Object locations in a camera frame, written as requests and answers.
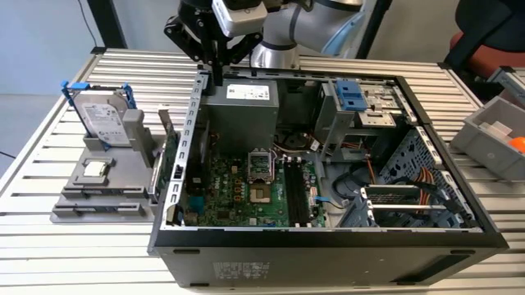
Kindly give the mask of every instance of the motherboard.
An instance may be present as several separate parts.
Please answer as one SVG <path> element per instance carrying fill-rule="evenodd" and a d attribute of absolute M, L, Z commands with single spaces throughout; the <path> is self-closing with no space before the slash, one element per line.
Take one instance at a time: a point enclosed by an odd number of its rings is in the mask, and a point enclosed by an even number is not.
<path fill-rule="evenodd" d="M 273 180 L 254 177 L 270 174 Z M 314 164 L 309 161 L 287 162 L 263 152 L 248 158 L 215 157 L 206 195 L 190 196 L 184 223 L 219 227 L 294 227 L 301 223 L 323 227 L 322 204 L 311 195 L 318 191 Z"/>

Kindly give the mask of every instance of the metal slatted table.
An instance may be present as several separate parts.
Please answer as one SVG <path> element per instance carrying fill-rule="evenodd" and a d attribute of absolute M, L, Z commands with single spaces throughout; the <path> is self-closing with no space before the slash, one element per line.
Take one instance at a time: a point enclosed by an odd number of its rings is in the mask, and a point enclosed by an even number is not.
<path fill-rule="evenodd" d="M 456 74 L 434 63 L 302 57 L 301 67 L 403 76 L 446 142 L 481 105 Z M 168 106 L 171 119 L 182 128 L 195 73 L 195 63 L 182 54 L 108 50 L 90 57 L 75 81 L 111 86 L 130 82 L 146 125 L 155 133 L 163 132 L 159 104 Z M 191 293 L 179 289 L 162 260 L 146 253 L 150 224 L 49 222 L 49 211 L 80 157 L 83 133 L 79 118 L 60 97 L 0 180 L 0 293 Z M 506 253 L 429 288 L 207 288 L 199 292 L 525 294 L 525 183 L 500 181 L 466 155 L 452 152 L 504 232 L 510 245 Z"/>

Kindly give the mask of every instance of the power supply label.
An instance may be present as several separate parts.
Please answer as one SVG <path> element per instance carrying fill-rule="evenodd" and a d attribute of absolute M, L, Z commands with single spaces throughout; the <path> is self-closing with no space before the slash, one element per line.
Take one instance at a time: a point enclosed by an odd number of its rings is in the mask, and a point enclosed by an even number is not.
<path fill-rule="evenodd" d="M 116 108 L 110 104 L 81 104 L 96 136 L 110 145 L 130 144 Z"/>
<path fill-rule="evenodd" d="M 270 262 L 214 262 L 214 270 L 219 280 L 266 279 Z"/>
<path fill-rule="evenodd" d="M 270 87 L 266 85 L 230 84 L 226 98 L 234 100 L 270 100 Z"/>

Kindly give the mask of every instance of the red chair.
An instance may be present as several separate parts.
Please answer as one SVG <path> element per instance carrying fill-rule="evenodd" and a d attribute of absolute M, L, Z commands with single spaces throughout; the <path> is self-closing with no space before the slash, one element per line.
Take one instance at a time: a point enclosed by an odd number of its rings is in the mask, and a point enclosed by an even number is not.
<path fill-rule="evenodd" d="M 454 35 L 450 48 L 454 48 L 462 35 L 462 32 Z M 525 67 L 525 52 L 506 52 L 481 45 L 466 62 L 466 68 L 485 79 L 492 76 L 500 66 Z"/>
<path fill-rule="evenodd" d="M 445 63 L 489 78 L 500 66 L 525 66 L 525 0 L 461 0 Z"/>

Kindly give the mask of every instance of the gray plastic bin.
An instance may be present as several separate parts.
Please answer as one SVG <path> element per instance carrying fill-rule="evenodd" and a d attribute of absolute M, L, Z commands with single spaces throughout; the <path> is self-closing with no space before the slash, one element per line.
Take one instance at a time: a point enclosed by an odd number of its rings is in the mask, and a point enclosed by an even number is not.
<path fill-rule="evenodd" d="M 493 125 L 496 133 L 485 128 Z M 524 136 L 525 110 L 496 97 L 465 119 L 452 145 L 502 179 L 517 181 L 525 180 L 525 155 L 508 141 Z"/>

